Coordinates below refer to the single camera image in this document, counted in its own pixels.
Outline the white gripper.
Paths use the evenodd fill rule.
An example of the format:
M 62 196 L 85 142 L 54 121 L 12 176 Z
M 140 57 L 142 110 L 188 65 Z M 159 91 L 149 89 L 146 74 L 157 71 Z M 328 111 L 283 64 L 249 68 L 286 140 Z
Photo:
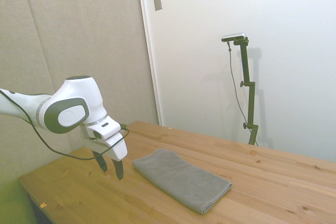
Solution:
M 83 143 L 85 147 L 92 150 L 95 160 L 103 172 L 108 170 L 108 166 L 101 153 L 112 159 L 118 180 L 124 177 L 124 169 L 122 159 L 126 157 L 128 150 L 123 139 L 123 135 L 119 133 L 120 127 L 115 129 L 101 126 L 81 126 L 83 135 Z

